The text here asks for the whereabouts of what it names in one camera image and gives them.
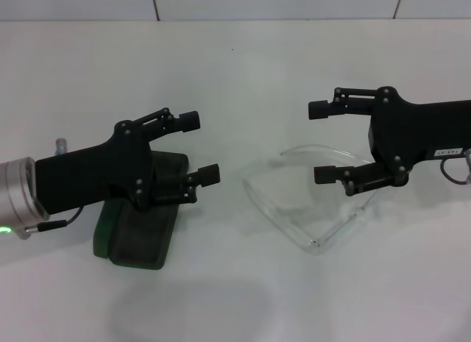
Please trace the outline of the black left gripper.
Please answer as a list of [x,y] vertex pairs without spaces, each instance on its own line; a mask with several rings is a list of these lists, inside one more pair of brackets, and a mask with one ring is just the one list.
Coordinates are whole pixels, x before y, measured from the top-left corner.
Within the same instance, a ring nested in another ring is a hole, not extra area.
[[149,142],[199,128],[197,111],[174,116],[169,108],[122,121],[115,125],[111,138],[98,146],[36,161],[38,201],[50,215],[114,198],[127,199],[139,210],[149,204],[196,203],[197,187],[220,183],[219,165],[152,183]]

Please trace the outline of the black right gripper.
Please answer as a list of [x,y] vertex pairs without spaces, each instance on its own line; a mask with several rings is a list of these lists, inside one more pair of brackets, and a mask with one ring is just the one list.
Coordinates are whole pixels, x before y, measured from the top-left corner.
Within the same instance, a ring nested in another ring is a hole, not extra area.
[[308,103],[310,120],[335,115],[371,115],[369,144],[376,163],[314,168],[318,185],[340,182],[352,197],[404,186],[417,163],[463,158],[470,165],[470,101],[414,104],[393,87],[336,88],[332,102]]

